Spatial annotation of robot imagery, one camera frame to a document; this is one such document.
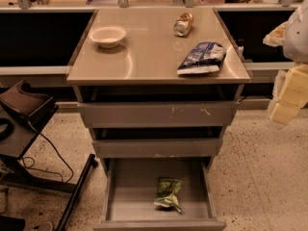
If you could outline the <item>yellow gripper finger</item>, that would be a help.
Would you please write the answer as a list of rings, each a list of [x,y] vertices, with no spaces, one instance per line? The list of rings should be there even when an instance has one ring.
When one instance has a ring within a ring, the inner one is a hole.
[[[299,107],[289,106],[285,103],[276,103],[269,114],[269,119],[279,124],[288,124],[299,113]]]

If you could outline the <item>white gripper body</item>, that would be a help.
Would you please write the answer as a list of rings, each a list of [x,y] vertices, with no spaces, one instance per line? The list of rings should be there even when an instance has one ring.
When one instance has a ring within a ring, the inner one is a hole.
[[[278,101],[299,109],[308,103],[308,64],[298,64],[286,73]]]

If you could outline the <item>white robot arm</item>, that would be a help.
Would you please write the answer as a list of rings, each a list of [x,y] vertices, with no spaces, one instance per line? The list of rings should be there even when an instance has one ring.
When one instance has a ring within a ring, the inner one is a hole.
[[[269,127],[282,129],[308,103],[308,0],[267,34],[263,44],[282,46],[284,56],[295,63],[278,71],[268,106]]]

